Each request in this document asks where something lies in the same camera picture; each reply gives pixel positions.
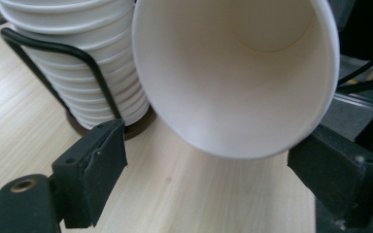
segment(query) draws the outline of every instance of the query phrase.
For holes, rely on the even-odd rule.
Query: wood grain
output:
[[[79,138],[62,107],[0,39],[0,187],[23,175],[49,175]],[[314,197],[285,154],[215,157],[159,118],[125,146],[129,165],[98,225],[68,232],[315,232]]]

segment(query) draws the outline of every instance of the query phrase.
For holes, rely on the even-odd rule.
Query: stack of paper cups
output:
[[[2,16],[21,35],[84,50],[97,62],[125,125],[138,121],[150,103],[135,69],[131,0],[0,0]],[[89,67],[60,53],[25,48],[78,123],[91,129],[114,119]]]

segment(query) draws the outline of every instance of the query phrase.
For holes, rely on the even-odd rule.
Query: round base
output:
[[[77,133],[81,134],[82,136],[89,132],[88,129],[82,127],[77,120],[72,116],[69,112],[66,112],[66,118],[71,126],[77,131]],[[129,140],[131,138],[136,137],[137,135],[141,134],[150,126],[153,121],[156,119],[156,113],[153,110],[153,107],[149,107],[148,111],[141,119],[136,121],[135,123],[125,126],[125,140]]]

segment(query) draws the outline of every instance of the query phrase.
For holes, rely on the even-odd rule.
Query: light wood surface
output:
[[[62,107],[0,38],[0,187],[28,174],[49,175],[51,163],[79,138]],[[159,118],[125,146],[129,166],[98,225],[65,231],[315,232],[314,197],[285,154],[215,157],[189,146]]]

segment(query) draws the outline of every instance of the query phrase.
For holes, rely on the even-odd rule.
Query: wooden table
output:
[[[28,174],[49,175],[51,163],[79,138],[0,38],[0,187]],[[125,146],[129,166],[98,225],[68,232],[315,232],[314,196],[286,166],[285,154],[216,157],[192,148],[159,118]]]

